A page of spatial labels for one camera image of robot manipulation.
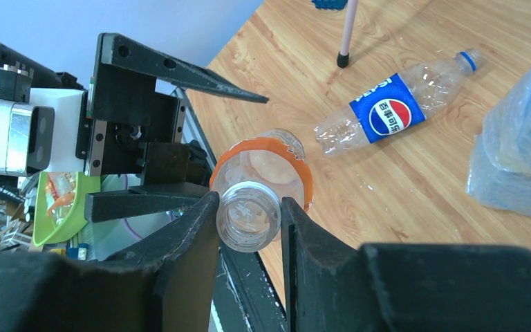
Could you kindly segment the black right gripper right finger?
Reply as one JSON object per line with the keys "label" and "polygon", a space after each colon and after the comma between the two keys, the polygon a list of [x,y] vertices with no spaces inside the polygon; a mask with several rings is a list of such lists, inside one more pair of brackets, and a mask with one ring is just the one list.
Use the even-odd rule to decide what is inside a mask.
{"label": "black right gripper right finger", "polygon": [[281,202],[290,331],[531,331],[531,251],[365,243],[354,249]]}

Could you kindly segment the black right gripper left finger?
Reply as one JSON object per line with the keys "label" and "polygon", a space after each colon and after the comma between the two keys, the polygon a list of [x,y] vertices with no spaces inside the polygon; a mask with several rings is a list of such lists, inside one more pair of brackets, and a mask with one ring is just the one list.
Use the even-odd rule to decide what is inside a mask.
{"label": "black right gripper left finger", "polygon": [[206,331],[219,196],[103,261],[0,252],[0,331]]}

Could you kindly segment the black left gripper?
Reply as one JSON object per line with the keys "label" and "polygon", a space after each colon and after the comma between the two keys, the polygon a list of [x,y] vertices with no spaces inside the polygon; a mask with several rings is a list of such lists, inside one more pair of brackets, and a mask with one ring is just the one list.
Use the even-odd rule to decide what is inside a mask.
{"label": "black left gripper", "polygon": [[77,156],[87,176],[135,174],[145,186],[87,194],[84,218],[101,223],[195,204],[209,192],[207,154],[182,142],[187,105],[156,92],[156,80],[247,102],[269,98],[119,33],[99,34],[98,47]]}

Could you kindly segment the orange tea bottle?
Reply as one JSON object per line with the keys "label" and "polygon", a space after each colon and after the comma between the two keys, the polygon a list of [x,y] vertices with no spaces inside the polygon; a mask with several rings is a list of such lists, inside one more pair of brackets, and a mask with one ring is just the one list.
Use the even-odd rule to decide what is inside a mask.
{"label": "orange tea bottle", "polygon": [[313,201],[304,146],[281,128],[232,146],[219,158],[209,188],[220,196],[217,232],[238,252],[260,251],[278,236],[282,198],[293,198],[304,211]]}

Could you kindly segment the clear Pepsi bottle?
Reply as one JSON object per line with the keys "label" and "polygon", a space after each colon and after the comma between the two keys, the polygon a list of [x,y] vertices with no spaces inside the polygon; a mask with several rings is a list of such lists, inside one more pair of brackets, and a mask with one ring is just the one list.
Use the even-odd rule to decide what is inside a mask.
{"label": "clear Pepsi bottle", "polygon": [[325,154],[336,155],[418,125],[445,110],[484,62],[468,48],[395,73],[322,120],[315,139]]}

